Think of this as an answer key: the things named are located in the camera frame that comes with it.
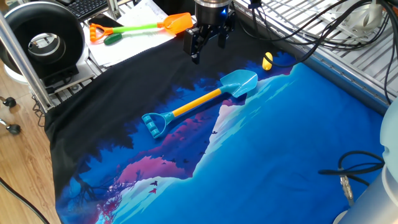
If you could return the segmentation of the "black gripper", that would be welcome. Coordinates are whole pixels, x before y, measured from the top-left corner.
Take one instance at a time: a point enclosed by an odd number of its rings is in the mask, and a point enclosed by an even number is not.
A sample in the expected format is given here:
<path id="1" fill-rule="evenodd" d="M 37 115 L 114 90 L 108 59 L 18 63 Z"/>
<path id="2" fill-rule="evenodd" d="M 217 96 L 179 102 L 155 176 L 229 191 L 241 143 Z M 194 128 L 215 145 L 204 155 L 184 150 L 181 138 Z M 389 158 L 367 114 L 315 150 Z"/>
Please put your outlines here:
<path id="1" fill-rule="evenodd" d="M 200 52 L 211 35 L 211 30 L 219 29 L 218 46 L 226 47 L 229 33 L 235 30 L 236 13 L 229 10 L 229 3 L 195 4 L 197 27 L 186 29 L 183 36 L 183 51 L 196 65 L 200 63 Z"/>

